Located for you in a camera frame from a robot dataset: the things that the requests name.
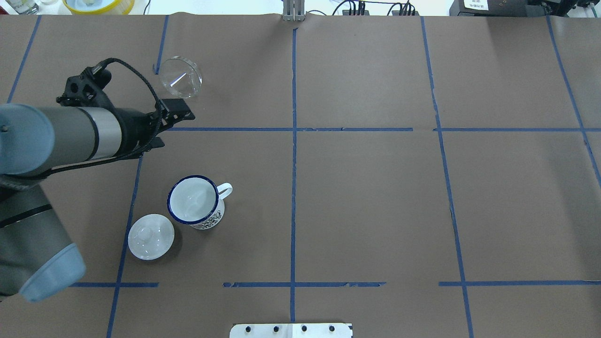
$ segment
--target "clear plastic bottle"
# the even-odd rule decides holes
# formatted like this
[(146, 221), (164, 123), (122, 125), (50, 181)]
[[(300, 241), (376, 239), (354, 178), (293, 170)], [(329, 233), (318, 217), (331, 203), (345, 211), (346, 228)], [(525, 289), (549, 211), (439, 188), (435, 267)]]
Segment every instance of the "clear plastic bottle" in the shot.
[(36, 14), (40, 7), (35, 0), (6, 0), (19, 14)]

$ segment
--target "yellow container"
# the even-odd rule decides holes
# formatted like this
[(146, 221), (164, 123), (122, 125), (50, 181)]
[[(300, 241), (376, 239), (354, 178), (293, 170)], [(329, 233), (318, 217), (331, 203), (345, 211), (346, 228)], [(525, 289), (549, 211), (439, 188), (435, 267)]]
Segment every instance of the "yellow container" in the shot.
[(73, 14), (129, 14), (135, 0), (96, 0), (86, 5), (83, 0), (63, 0), (63, 4)]

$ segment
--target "yellow bowl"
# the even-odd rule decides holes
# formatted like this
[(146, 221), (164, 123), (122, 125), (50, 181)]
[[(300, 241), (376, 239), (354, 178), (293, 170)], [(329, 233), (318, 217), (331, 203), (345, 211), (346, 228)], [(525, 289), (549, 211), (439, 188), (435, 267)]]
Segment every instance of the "yellow bowl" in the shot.
[(73, 14), (129, 14), (132, 10), (133, 3), (135, 0), (100, 0), (102, 7), (93, 10), (84, 10), (83, 6), (79, 5), (81, 0), (63, 0), (63, 4), (71, 11)]

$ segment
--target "white metal bracket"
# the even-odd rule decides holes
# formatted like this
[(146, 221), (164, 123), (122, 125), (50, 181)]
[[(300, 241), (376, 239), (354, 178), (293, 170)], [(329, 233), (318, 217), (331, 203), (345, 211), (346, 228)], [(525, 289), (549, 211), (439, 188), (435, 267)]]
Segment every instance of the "white metal bracket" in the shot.
[(238, 324), (230, 338), (352, 338), (353, 325), (328, 324)]
[(305, 20), (305, 0), (284, 0), (284, 21)]

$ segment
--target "clear glass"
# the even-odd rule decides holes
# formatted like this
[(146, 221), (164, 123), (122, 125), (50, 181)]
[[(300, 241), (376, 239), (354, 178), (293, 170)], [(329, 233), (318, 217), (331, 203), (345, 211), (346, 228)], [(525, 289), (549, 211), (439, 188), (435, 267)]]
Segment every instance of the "clear glass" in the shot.
[(19, 14), (36, 14), (40, 9), (35, 0), (7, 0), (6, 2)]
[(182, 99), (196, 96), (203, 84), (198, 66), (184, 57), (165, 60), (160, 65), (159, 78), (167, 91)]

